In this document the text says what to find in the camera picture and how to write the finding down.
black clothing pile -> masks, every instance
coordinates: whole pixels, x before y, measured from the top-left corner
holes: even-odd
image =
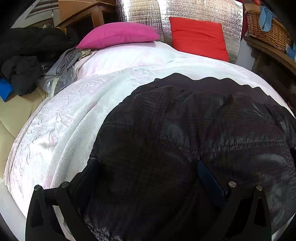
[[[76,44],[58,28],[12,28],[1,39],[2,76],[17,95],[31,93],[41,76],[41,65],[46,63],[49,68],[65,50]]]
[[[99,180],[79,210],[98,240],[199,240],[220,210],[197,162],[263,186],[273,233],[296,210],[296,119],[259,87],[181,74],[138,87],[104,120]]]

beige cushion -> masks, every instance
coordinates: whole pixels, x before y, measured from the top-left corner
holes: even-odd
[[[0,177],[15,138],[45,97],[46,93],[37,88],[31,94],[10,97],[7,102],[0,98]]]

blue fabric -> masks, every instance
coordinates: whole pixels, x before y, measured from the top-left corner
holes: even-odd
[[[12,86],[5,79],[0,78],[0,96],[3,101],[6,101],[7,96],[12,92]]]
[[[226,203],[226,194],[202,161],[197,162],[197,173],[213,205],[218,208],[223,208]]]
[[[289,45],[286,45],[287,55],[296,61],[296,51],[294,50],[294,48],[296,49],[295,44],[293,46],[293,49]]]
[[[260,6],[260,12],[259,26],[262,31],[269,32],[271,28],[271,20],[273,17],[275,18],[275,15],[265,6]]]

pink pillow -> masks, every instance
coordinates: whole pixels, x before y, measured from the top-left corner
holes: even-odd
[[[118,44],[154,41],[157,32],[139,23],[108,23],[90,31],[79,43],[79,49],[103,49]]]

silver insulation foil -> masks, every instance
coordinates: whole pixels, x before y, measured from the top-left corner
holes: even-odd
[[[169,17],[221,23],[229,61],[236,62],[242,33],[242,3],[235,0],[117,1],[122,21],[152,26],[160,34],[160,40],[170,45],[172,36]]]
[[[141,23],[153,27],[164,42],[160,9],[157,0],[117,0],[122,22]]]

